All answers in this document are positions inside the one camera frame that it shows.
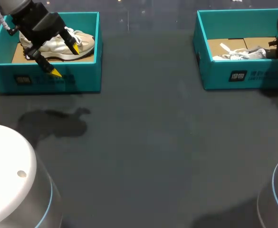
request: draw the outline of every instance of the table surface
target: table surface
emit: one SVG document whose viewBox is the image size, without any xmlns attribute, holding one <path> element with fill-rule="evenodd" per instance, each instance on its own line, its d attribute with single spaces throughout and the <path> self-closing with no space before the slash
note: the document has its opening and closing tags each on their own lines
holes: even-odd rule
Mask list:
<svg viewBox="0 0 278 228">
<path fill-rule="evenodd" d="M 36 148 L 64 228 L 256 228 L 278 162 L 278 92 L 205 91 L 191 38 L 198 9 L 278 1 L 50 0 L 100 11 L 100 94 L 0 96 L 0 124 Z"/>
</svg>

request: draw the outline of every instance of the white sneaker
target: white sneaker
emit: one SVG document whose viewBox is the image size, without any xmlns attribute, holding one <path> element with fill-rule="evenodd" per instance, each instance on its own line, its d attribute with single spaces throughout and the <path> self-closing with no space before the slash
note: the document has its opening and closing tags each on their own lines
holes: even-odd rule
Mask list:
<svg viewBox="0 0 278 228">
<path fill-rule="evenodd" d="M 46 59 L 71 61 L 90 56 L 94 53 L 95 38 L 93 36 L 85 34 L 79 30 L 74 31 L 72 28 L 65 27 L 65 29 L 67 29 L 69 34 L 76 39 L 80 54 L 72 54 L 62 37 L 57 35 L 40 47 L 39 50 L 43 57 Z M 27 40 L 21 32 L 19 33 L 19 40 L 24 49 L 31 44 L 31 42 Z"/>
<path fill-rule="evenodd" d="M 229 54 L 214 56 L 213 60 L 243 60 L 243 59 L 264 59 L 267 58 L 265 49 L 261 47 L 256 47 L 253 50 L 247 49 L 237 49 L 231 51 L 226 45 L 220 44 L 220 46 L 225 49 Z"/>
</svg>

